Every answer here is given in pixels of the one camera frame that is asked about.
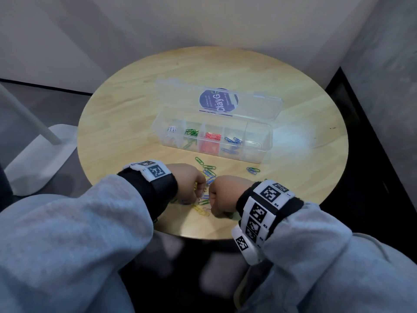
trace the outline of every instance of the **gray sleeve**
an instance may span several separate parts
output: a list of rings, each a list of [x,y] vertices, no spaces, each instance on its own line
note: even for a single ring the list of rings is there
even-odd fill
[[[417,281],[409,274],[417,266],[395,250],[410,268],[399,270],[384,244],[371,240],[306,203],[263,245],[274,263],[266,281],[274,303],[285,312],[417,312]]]
[[[84,312],[152,234],[142,197],[116,175],[19,216],[0,229],[0,311]]]

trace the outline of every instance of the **floor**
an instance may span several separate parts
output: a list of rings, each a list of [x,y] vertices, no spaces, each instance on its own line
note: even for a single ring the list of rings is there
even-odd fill
[[[89,96],[2,83],[47,126],[78,125]],[[37,133],[5,103],[0,101],[0,164],[6,167]],[[91,187],[77,151],[54,178],[38,193],[79,197]],[[163,294],[161,310],[222,308],[233,312],[233,293],[248,268],[232,240],[202,241],[155,232],[148,247],[122,272],[137,311],[141,300]]]
[[[48,126],[77,125],[89,97],[25,85],[3,84]],[[375,236],[417,262],[407,239],[417,236],[417,214],[398,205],[381,174],[386,170],[370,140],[368,128],[342,85],[331,97],[339,107],[349,135],[349,157],[335,190],[321,204],[352,231]],[[0,103],[0,164],[5,167],[36,136],[33,129]],[[91,187],[74,152],[39,193],[78,197]],[[163,295],[158,308],[170,311],[233,312],[232,296],[248,266],[232,240],[201,241],[156,232],[149,246],[122,271],[137,311],[141,300]]]

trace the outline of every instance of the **left hand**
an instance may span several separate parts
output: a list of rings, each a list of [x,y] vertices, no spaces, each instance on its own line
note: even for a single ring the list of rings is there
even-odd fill
[[[206,177],[197,168],[186,163],[169,163],[166,166],[178,183],[176,199],[194,203],[201,197],[206,186]]]

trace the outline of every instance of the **fist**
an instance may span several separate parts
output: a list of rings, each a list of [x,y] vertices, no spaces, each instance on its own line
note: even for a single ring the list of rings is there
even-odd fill
[[[213,215],[224,212],[235,212],[236,203],[240,196],[252,185],[253,181],[235,177],[219,176],[210,184],[209,200]]]
[[[178,183],[178,200],[194,203],[203,194],[206,186],[206,177],[192,165],[186,163],[169,163],[166,165]]]

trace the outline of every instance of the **round wooden table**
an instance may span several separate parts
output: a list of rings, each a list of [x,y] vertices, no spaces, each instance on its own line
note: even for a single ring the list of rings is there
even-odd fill
[[[245,93],[265,91],[282,98],[284,110],[272,124],[274,147],[264,162],[253,164],[160,145],[151,130],[160,110],[155,90],[158,78]],[[126,163],[146,159],[185,162],[201,170],[194,159],[198,156],[205,164],[217,166],[217,175],[274,179],[301,199],[320,204],[343,173],[348,140],[334,102],[301,71],[247,50],[189,47],[143,58],[108,78],[81,115],[78,154],[91,184],[118,173]],[[261,172],[254,176],[247,172],[248,166]],[[236,220],[171,204],[155,229],[199,239],[229,239],[235,224]]]

